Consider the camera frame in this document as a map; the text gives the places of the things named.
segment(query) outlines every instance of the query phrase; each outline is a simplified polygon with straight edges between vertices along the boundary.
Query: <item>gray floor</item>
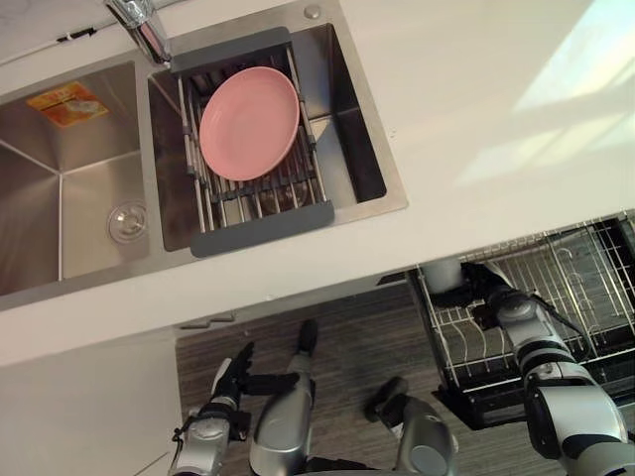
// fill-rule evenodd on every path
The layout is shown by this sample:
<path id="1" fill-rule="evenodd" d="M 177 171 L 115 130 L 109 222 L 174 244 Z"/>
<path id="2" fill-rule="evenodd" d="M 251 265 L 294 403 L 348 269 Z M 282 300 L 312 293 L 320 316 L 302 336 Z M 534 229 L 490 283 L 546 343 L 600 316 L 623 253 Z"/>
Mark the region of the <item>gray floor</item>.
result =
<path id="1" fill-rule="evenodd" d="M 400 375 L 409 380 L 411 395 L 431 402 L 457 437 L 459 475 L 565 474 L 534 452 L 523 422 L 474 432 L 434 399 L 437 369 L 408 289 L 401 285 L 181 339 L 177 356 L 184 411 L 205 402 L 222 359 L 249 340 L 256 342 L 253 373 L 284 372 L 307 318 L 320 326 L 312 455 L 391 468 L 396 441 L 379 423 L 367 422 L 360 409 L 378 386 Z M 246 397 L 242 408 L 253 412 L 255 421 L 264 403 Z M 633 428 L 634 408 L 627 413 Z M 222 475 L 248 475 L 247 456 L 247 443 L 233 443 Z"/>

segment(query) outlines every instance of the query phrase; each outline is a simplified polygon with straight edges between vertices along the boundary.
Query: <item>plate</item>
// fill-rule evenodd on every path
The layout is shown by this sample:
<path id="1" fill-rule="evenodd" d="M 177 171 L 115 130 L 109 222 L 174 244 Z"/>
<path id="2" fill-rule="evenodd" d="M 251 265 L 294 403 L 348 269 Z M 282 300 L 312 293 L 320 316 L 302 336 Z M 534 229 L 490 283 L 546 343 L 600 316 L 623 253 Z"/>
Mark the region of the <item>plate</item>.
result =
<path id="1" fill-rule="evenodd" d="M 298 94 L 284 74 L 267 66 L 243 69 L 216 89 L 202 114 L 205 162 L 230 180 L 262 176 L 289 152 L 299 118 Z"/>

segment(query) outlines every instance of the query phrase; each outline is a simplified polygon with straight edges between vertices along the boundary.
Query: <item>cabinet door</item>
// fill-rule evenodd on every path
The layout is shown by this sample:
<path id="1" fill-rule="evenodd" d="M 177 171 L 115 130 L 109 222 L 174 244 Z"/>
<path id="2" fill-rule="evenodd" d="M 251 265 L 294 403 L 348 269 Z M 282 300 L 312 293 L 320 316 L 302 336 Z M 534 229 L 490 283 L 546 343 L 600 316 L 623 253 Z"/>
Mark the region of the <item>cabinet door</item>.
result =
<path id="1" fill-rule="evenodd" d="M 158 458 L 141 474 L 165 474 L 181 422 L 172 333 L 2 368 L 0 409 L 0 474 L 132 476 Z"/>

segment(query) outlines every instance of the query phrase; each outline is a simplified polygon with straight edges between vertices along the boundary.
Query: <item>chrome faucet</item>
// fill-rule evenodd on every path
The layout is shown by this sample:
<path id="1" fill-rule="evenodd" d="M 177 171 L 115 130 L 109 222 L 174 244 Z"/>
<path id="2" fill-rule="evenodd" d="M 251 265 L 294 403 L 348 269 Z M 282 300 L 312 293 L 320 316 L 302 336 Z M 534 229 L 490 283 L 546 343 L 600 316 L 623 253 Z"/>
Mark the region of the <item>chrome faucet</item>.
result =
<path id="1" fill-rule="evenodd" d="M 104 0 L 148 60 L 168 64 L 172 58 L 163 25 L 152 0 Z"/>

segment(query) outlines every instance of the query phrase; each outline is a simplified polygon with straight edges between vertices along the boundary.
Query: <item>sink drain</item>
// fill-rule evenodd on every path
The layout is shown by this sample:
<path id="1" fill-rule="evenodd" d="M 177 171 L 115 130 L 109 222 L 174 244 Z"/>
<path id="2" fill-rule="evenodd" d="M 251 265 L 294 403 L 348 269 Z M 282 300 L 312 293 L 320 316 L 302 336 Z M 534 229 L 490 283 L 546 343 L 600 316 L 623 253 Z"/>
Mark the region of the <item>sink drain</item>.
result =
<path id="1" fill-rule="evenodd" d="M 141 238 L 146 225 L 146 206 L 141 201 L 122 203 L 113 208 L 108 216 L 108 234 L 113 241 L 122 245 Z"/>

